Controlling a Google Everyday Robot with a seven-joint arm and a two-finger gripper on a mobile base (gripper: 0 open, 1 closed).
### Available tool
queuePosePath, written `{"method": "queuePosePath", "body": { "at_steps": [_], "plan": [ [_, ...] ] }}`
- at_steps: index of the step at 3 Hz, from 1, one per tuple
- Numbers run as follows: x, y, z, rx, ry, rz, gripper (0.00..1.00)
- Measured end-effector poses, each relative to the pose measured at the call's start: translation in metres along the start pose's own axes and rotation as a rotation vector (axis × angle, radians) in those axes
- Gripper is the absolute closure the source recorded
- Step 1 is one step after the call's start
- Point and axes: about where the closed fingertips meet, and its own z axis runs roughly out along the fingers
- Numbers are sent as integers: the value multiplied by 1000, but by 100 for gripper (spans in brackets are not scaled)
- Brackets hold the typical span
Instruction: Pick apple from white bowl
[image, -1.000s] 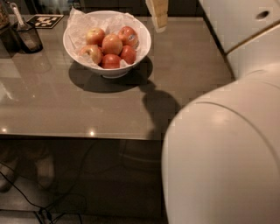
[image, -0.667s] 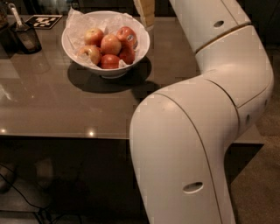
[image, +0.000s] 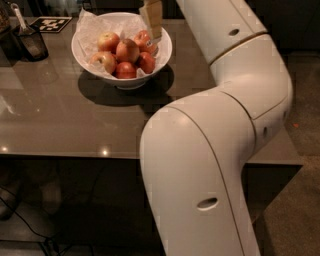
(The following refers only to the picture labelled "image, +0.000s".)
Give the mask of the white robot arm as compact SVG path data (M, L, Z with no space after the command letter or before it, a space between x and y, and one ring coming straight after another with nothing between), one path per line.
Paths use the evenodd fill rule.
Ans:
M144 186L166 256L260 256L242 185L245 163L282 128L287 68L245 0L176 0L215 86L147 122Z

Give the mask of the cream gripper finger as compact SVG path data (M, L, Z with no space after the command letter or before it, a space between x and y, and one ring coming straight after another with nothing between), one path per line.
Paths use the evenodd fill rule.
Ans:
M158 43L162 38L163 8L161 0L142 0L143 6L139 13L147 26L147 31L153 43Z

